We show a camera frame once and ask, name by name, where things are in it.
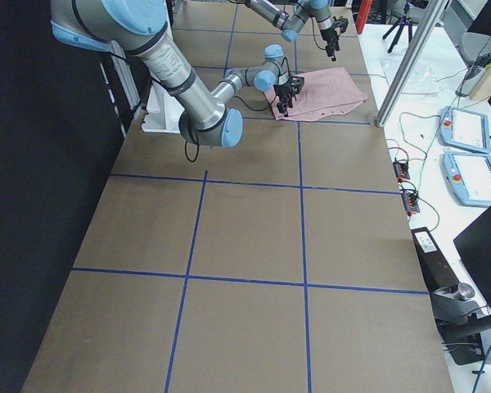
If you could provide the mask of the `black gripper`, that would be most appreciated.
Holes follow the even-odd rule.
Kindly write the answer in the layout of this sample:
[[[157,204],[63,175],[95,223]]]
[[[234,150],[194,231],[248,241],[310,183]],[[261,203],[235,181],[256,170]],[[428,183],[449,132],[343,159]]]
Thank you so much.
[[[327,43],[326,53],[327,56],[334,61],[336,53],[339,51],[340,36],[348,28],[348,19],[342,17],[330,16],[326,19],[318,21],[318,28],[320,30],[322,39]]]
[[[289,109],[293,108],[292,100],[300,94],[305,78],[286,73],[278,80],[273,88],[278,99],[277,110],[285,117],[289,116]]]

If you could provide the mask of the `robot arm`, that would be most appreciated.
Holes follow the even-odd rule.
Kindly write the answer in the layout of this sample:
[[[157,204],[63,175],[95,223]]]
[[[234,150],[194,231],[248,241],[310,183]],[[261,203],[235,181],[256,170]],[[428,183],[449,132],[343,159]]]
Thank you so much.
[[[71,46],[107,52],[117,42],[129,56],[140,58],[158,84],[183,108],[178,127],[196,146],[234,147],[243,132],[242,114],[227,102],[244,87],[274,91],[277,109],[286,114],[304,86],[291,74],[281,46],[264,50],[264,63],[233,68],[209,90],[168,33],[163,1],[52,1],[54,37]]]
[[[326,43],[323,50],[332,61],[336,61],[336,53],[340,50],[340,36],[347,30],[349,21],[343,16],[333,16],[328,1],[297,1],[292,15],[270,1],[245,0],[238,3],[279,29],[288,42],[294,42],[298,38],[309,19],[315,20],[322,40]]]

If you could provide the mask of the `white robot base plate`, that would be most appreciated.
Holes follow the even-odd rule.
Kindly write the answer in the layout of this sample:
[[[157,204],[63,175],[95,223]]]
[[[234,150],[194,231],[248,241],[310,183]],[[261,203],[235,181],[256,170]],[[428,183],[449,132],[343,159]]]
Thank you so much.
[[[184,108],[157,82],[152,82],[146,103],[142,130],[146,133],[179,133],[179,119]]]

